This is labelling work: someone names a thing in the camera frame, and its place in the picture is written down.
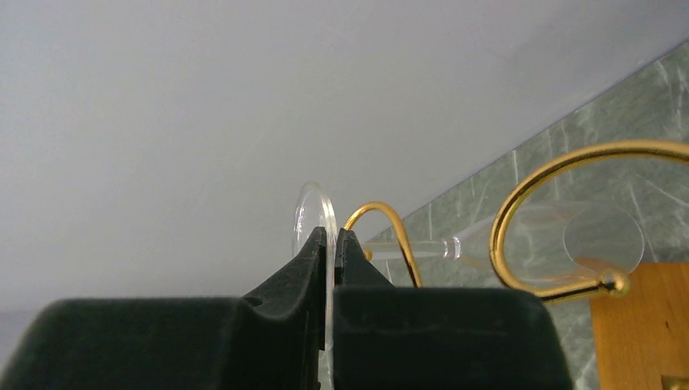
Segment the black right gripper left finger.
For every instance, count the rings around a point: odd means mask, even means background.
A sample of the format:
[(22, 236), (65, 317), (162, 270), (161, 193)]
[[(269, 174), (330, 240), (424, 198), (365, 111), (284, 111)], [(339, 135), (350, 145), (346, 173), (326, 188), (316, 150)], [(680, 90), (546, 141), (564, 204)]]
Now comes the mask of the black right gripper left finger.
[(243, 297), (68, 299), (43, 309), (4, 389), (316, 389), (327, 233)]

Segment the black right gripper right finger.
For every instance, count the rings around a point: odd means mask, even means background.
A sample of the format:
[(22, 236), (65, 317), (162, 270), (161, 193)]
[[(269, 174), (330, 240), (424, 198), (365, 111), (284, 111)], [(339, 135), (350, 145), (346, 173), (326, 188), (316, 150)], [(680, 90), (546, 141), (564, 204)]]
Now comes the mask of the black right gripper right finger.
[(549, 312), (507, 288), (402, 288), (341, 229), (333, 291), (337, 389), (570, 389)]

